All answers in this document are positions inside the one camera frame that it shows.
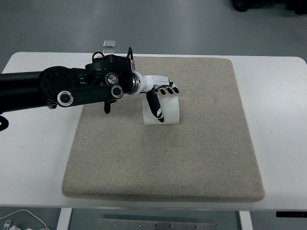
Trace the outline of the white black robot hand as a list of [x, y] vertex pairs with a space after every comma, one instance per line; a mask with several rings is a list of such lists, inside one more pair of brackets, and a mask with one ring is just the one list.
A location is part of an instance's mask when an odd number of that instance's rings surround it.
[[146, 93], [146, 99], [153, 116], [160, 122], [164, 122], [164, 116], [157, 92], [162, 95], [179, 93], [177, 86], [166, 76], [161, 75], [141, 75], [139, 72], [133, 72], [136, 80], [136, 94]]

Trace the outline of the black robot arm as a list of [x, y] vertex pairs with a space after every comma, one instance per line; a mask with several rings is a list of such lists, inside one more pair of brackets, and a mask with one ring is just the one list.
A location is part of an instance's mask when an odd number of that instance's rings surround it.
[[132, 76], [133, 52], [127, 56], [92, 55], [85, 68], [49, 67], [43, 71], [4, 73], [0, 76], [0, 112], [29, 108], [71, 107], [104, 102], [104, 112], [111, 104], [136, 86]]

